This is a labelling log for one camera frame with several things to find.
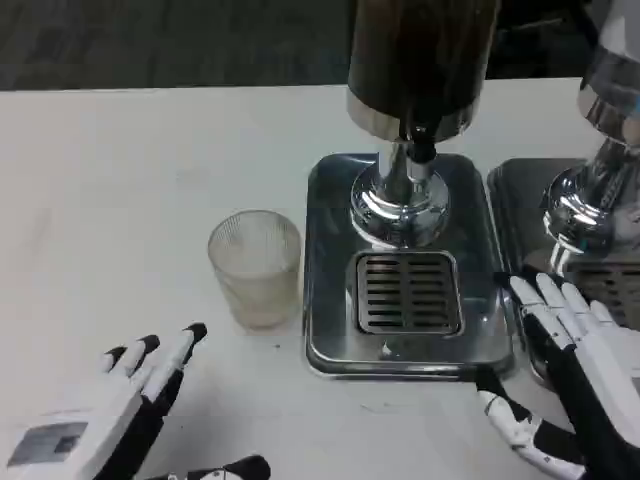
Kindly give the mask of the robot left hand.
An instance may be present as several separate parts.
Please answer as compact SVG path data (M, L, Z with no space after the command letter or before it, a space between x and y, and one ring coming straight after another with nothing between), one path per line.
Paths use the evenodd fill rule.
M155 335L105 352L91 377L65 390L22 429L4 479L133 479L175 404L203 323L183 329L159 360Z

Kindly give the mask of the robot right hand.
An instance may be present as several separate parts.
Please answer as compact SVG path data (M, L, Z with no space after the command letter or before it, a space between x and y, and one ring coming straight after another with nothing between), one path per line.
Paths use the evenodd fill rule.
M571 425L564 430L512 399L490 367L475 385L511 451L555 479L639 476L639 334L571 282L527 267L499 272Z

